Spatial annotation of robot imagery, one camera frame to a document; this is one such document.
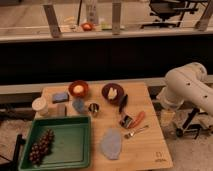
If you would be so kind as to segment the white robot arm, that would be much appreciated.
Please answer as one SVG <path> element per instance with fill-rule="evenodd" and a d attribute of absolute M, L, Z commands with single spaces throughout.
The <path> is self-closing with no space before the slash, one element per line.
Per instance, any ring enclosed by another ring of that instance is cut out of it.
<path fill-rule="evenodd" d="M 178 110 L 185 101 L 190 101 L 213 116 L 213 89 L 204 83 L 206 68 L 192 62 L 173 68 L 165 75 L 165 86 L 157 95 L 164 109 Z"/>

